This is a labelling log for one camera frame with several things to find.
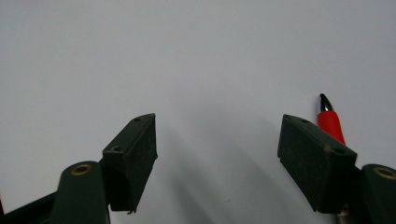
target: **white background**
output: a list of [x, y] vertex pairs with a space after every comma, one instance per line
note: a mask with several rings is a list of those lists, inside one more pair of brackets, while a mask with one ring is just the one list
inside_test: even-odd
[[396, 167], [395, 1], [1, 1], [6, 212], [156, 113], [159, 159], [112, 223], [333, 223], [276, 156], [325, 92], [357, 166]]

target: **white surface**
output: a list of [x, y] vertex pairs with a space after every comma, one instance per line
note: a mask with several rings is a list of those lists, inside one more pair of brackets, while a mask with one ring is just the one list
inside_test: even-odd
[[394, 1], [1, 1], [0, 193], [6, 211], [132, 118], [159, 159], [112, 223], [332, 223], [276, 156], [282, 115], [331, 99], [357, 165], [396, 167]]

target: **pen tip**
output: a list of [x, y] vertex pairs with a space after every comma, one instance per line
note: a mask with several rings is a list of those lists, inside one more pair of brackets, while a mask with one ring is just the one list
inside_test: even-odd
[[332, 109], [332, 104], [330, 103], [329, 99], [326, 97], [325, 94], [321, 93], [320, 97], [320, 111], [330, 111]]

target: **red pen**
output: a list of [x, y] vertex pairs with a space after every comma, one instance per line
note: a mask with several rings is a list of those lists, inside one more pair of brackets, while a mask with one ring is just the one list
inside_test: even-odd
[[[320, 113], [318, 113], [318, 126], [323, 131], [331, 135], [333, 138], [337, 139], [342, 144], [346, 144], [343, 136], [343, 131], [341, 130], [341, 122], [338, 118], [337, 113], [335, 113], [332, 108], [332, 104], [329, 99], [322, 93], [320, 95]], [[344, 204], [341, 209], [341, 213], [337, 215], [337, 222], [339, 224], [347, 224], [347, 215], [349, 211], [347, 209], [347, 204]]]

